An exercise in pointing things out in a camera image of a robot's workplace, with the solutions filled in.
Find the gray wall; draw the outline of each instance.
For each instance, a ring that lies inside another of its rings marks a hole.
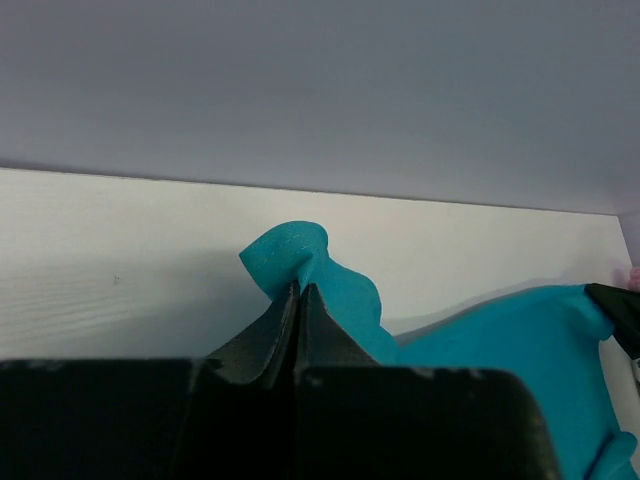
[[[631,263],[640,267],[640,212],[620,215],[619,219]]]
[[[640,2],[3,0],[4,165],[640,208]]]

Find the blue foam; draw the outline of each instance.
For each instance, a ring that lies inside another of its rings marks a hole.
[[[271,299],[295,279],[302,289],[316,283],[331,316],[384,365],[517,375],[547,420],[564,478],[638,478],[630,463],[637,442],[620,431],[598,354],[613,325],[584,286],[545,287],[494,302],[400,348],[380,326],[373,282],[331,260],[327,247],[320,225],[290,222],[265,233],[240,258]]]

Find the black plastic part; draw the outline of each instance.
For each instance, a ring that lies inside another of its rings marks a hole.
[[[300,298],[297,368],[378,365],[329,315],[315,284]]]
[[[298,298],[298,284],[291,284],[264,315],[203,361],[176,478],[288,474]]]
[[[561,478],[540,411],[507,373],[310,367],[297,397],[300,479]]]
[[[2,480],[401,475],[559,478],[517,379],[382,367],[315,285],[204,359],[0,362]]]
[[[190,360],[0,363],[0,478],[170,478]]]
[[[613,335],[627,355],[640,358],[640,293],[598,283],[585,291],[613,322]]]
[[[210,359],[0,362],[0,479],[285,478],[298,292]]]

